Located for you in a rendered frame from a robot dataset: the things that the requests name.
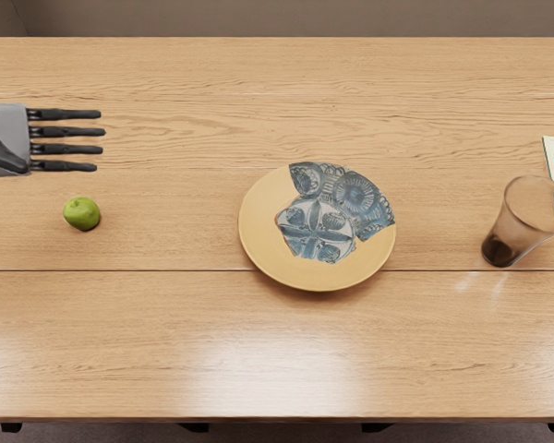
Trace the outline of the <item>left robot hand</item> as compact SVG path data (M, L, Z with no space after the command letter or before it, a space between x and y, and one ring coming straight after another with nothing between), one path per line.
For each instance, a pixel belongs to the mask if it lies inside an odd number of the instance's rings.
M25 176L33 172L91 173L97 166L62 160L62 155L100 155L102 147L67 143L47 143L47 138L97 138L103 128L62 126L67 120L95 120L98 110L29 108L19 103L0 103L0 178Z

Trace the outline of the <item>clear drinking glass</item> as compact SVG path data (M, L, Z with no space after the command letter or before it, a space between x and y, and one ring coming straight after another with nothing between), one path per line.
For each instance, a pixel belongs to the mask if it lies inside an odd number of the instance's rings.
M507 268L554 237L554 181L516 177L504 189L500 212L481 246L487 263Z

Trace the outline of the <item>green apple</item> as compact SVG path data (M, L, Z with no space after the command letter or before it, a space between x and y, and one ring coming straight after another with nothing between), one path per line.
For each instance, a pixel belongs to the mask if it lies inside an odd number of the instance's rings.
M98 205L90 198L71 198L63 208L66 222L73 228L87 232L98 226L101 212Z

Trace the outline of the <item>yellow plate with blue pattern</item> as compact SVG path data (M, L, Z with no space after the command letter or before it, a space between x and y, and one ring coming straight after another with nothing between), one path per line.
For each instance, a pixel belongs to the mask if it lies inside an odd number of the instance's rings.
M238 231L262 272L312 292L346 289L373 276L397 234L380 190L327 162L290 163L259 179L243 199Z

